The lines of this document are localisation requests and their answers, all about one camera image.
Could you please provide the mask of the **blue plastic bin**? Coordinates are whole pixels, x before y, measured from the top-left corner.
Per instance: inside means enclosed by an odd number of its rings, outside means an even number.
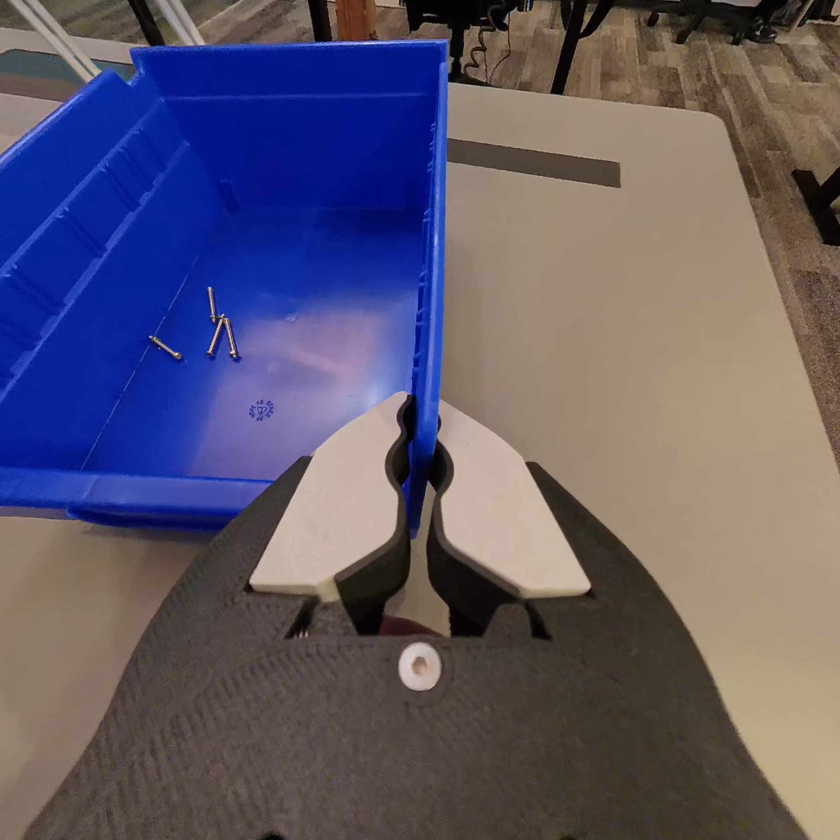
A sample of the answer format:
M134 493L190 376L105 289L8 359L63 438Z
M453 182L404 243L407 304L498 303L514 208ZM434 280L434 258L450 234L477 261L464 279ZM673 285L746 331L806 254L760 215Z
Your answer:
M443 356L447 42L132 60L2 156L2 510L218 530L406 392L415 530ZM205 355L207 287L240 360L225 331Z

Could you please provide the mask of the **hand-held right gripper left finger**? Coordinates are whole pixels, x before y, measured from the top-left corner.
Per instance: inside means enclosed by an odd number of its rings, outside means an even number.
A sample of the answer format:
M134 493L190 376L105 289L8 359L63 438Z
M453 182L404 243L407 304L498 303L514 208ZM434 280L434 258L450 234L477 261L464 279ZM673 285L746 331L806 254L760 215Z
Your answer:
M314 451L249 578L254 591L340 603L359 634L380 633L410 571L413 420L413 398L396 392Z

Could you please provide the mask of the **wooden pillar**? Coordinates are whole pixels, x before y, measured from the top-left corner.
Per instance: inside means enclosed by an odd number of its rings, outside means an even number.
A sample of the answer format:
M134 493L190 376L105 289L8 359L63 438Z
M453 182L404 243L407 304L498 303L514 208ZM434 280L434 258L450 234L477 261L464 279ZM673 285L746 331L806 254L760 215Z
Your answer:
M334 2L338 26L338 39L341 41L377 40L375 1Z

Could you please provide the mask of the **grey desk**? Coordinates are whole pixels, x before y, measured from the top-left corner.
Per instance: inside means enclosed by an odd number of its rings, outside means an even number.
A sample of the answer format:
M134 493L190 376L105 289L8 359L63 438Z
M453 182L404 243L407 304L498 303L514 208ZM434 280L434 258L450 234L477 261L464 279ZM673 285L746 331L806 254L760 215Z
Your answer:
M838 467L727 129L448 83L441 402L591 582L454 637L430 473L378 635L218 530L2 510L2 838L838 838Z

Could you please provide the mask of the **black chair base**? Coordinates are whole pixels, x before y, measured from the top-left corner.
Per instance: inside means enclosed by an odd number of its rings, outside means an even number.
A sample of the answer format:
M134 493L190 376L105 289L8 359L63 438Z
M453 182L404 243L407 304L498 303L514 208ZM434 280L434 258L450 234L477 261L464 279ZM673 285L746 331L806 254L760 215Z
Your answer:
M777 39L773 25L777 13L793 4L789 1L760 1L752 6L736 6L734 2L681 1L661 2L653 6L646 26L654 28L664 16L686 18L688 23L677 32L675 43L682 46L710 19L731 27L731 45L740 46L744 40L758 45L770 45Z

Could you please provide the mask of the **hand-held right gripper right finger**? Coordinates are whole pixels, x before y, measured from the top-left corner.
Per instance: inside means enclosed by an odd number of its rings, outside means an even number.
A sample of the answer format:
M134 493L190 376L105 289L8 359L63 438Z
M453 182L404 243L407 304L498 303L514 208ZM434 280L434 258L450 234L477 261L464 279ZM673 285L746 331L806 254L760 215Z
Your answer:
M592 583L526 461L441 402L430 472L427 574L454 637L482 635L497 609L587 595Z

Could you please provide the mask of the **black table foot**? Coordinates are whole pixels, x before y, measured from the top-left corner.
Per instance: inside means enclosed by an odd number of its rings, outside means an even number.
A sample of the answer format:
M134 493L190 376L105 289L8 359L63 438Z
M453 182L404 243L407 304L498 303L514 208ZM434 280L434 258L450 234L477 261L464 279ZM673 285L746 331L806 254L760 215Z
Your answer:
M813 171L795 169L791 173L825 245L839 246L839 221L833 205L839 197L839 167L819 183Z

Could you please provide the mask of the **black table leg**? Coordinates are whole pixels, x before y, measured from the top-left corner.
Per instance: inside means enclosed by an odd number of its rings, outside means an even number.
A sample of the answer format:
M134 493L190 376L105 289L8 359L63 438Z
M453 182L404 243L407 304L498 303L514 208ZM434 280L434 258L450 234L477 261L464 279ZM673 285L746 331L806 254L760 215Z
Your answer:
M553 74L550 93L564 95L571 74L574 56L583 36L585 15L590 5L588 1L560 1L560 21L563 27L563 40L560 57Z

